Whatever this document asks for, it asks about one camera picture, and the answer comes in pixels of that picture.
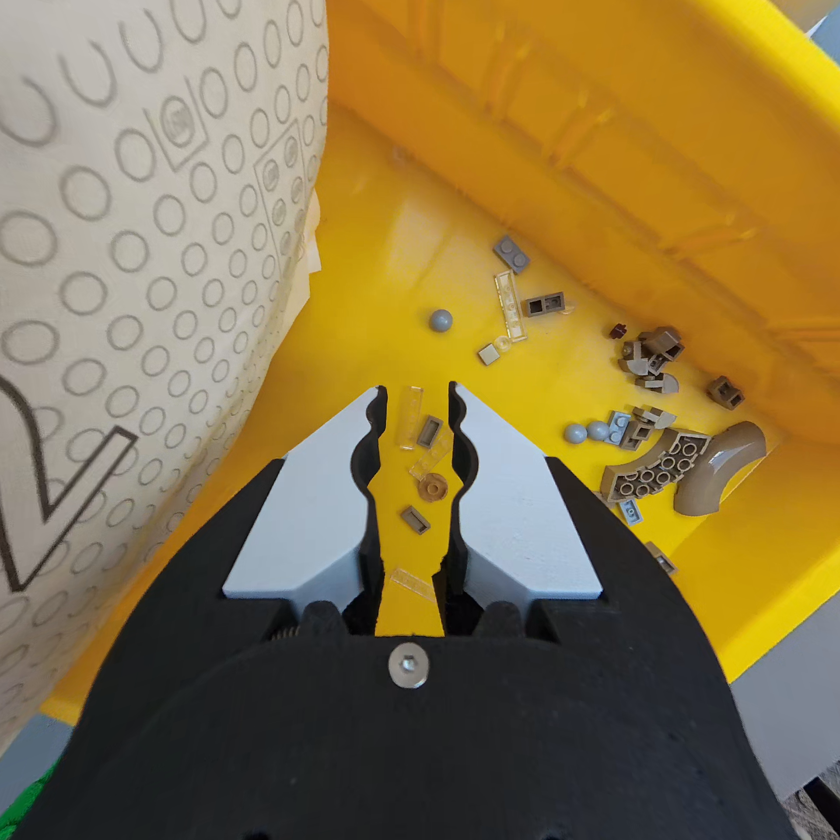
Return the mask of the long transparent lego plate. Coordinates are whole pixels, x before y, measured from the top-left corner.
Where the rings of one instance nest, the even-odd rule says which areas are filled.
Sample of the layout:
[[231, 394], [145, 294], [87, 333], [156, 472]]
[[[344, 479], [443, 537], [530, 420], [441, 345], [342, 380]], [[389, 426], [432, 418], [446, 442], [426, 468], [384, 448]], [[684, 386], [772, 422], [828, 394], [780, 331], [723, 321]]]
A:
[[526, 340], [528, 333], [523, 321], [514, 272], [511, 269], [502, 271], [495, 275], [494, 280], [509, 340], [512, 343]]

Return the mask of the dark grey lego plate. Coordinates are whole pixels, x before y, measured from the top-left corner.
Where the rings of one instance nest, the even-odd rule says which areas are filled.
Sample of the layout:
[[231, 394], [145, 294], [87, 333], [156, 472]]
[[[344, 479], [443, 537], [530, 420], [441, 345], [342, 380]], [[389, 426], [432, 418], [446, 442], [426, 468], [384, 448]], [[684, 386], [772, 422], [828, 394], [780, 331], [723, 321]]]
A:
[[493, 252], [516, 275], [522, 273], [530, 265], [530, 257], [509, 236], [503, 236], [494, 246]]

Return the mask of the pile of dark tan pieces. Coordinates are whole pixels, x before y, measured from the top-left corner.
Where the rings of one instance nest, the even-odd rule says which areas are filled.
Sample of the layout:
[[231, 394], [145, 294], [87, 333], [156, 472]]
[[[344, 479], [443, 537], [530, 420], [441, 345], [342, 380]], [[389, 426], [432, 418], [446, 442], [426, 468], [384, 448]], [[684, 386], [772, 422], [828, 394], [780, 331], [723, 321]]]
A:
[[631, 375], [636, 386], [647, 392], [672, 395], [679, 392], [679, 382], [666, 367], [677, 361], [684, 350], [681, 333], [672, 325], [660, 326], [624, 342], [617, 364]]

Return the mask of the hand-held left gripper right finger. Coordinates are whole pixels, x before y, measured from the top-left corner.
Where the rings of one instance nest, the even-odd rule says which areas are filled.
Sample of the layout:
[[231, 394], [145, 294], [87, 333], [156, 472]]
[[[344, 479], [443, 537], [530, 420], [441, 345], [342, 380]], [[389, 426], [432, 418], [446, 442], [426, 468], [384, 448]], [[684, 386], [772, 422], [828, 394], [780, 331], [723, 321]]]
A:
[[448, 427], [461, 488], [434, 577], [445, 634], [472, 634], [497, 602], [527, 622], [536, 602], [600, 598], [603, 584], [549, 457], [456, 381], [448, 385]]

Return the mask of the yellow plastic bin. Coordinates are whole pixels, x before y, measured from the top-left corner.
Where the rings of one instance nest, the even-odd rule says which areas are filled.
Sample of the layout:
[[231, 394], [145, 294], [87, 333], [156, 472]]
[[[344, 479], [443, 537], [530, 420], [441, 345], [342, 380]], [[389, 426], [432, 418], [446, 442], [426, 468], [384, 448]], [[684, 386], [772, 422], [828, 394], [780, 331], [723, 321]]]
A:
[[[669, 488], [632, 529], [676, 582], [735, 680], [838, 593], [838, 64], [771, 2], [328, 2], [329, 134], [318, 178], [322, 272], [230, 454], [41, 710], [75, 723], [104, 655], [154, 577], [247, 480], [362, 390], [387, 387], [372, 482], [385, 562], [377, 633], [440, 635], [445, 553], [395, 443], [400, 395], [446, 415], [464, 383], [590, 488], [633, 455], [562, 441], [567, 423], [653, 403], [606, 334], [671, 324], [686, 352], [658, 404], [708, 434], [749, 420], [768, 457], [719, 512]], [[507, 335], [494, 245], [530, 257], [520, 304], [565, 310]], [[436, 309], [451, 330], [428, 327]], [[707, 395], [726, 375], [744, 404]]]

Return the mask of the long curved studded lego brick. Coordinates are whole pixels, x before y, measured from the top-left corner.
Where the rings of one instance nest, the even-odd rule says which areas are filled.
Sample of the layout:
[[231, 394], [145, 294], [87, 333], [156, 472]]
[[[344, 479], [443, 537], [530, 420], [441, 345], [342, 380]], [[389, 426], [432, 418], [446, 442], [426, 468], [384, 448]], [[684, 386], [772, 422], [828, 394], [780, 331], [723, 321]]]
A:
[[635, 461], [605, 467], [600, 495], [607, 505], [642, 500], [681, 481], [703, 455], [711, 436], [669, 427], [657, 443]]

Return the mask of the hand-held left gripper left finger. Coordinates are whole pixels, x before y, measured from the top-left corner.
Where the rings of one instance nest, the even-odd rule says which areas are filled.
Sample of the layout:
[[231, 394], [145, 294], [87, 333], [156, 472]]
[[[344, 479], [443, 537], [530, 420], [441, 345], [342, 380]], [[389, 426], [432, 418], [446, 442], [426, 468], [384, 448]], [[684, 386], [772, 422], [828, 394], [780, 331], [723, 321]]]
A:
[[369, 388], [281, 460], [223, 585], [229, 599], [282, 600], [301, 619], [328, 602], [352, 634], [372, 635], [384, 565], [375, 500], [387, 391]]

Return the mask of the white circle-printed paper bag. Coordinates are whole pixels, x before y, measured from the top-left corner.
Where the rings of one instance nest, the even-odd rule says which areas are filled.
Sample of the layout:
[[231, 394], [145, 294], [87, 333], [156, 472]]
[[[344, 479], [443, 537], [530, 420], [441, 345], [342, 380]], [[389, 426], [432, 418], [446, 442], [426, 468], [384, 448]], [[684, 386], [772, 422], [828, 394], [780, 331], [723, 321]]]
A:
[[323, 1], [1, 3], [2, 751], [308, 299]]

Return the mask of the smooth curved dark tan brick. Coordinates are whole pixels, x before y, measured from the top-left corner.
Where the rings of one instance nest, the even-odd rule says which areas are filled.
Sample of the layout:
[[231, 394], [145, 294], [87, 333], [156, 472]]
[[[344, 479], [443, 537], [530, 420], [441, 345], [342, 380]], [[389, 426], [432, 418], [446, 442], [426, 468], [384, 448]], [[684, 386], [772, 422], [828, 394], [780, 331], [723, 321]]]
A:
[[723, 492], [741, 469], [767, 455], [763, 430], [740, 422], [711, 438], [675, 493], [674, 509], [682, 516], [703, 517], [720, 509]]

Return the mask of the green plastic bin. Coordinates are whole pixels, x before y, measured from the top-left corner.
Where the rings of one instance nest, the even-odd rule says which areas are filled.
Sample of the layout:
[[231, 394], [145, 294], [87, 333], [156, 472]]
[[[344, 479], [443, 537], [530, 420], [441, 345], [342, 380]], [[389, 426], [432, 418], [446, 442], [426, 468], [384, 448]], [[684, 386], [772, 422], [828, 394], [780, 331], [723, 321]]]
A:
[[1, 814], [1, 839], [9, 839], [15, 833], [20, 823], [25, 819], [47, 782], [56, 770], [57, 763], [26, 787], [14, 802]]

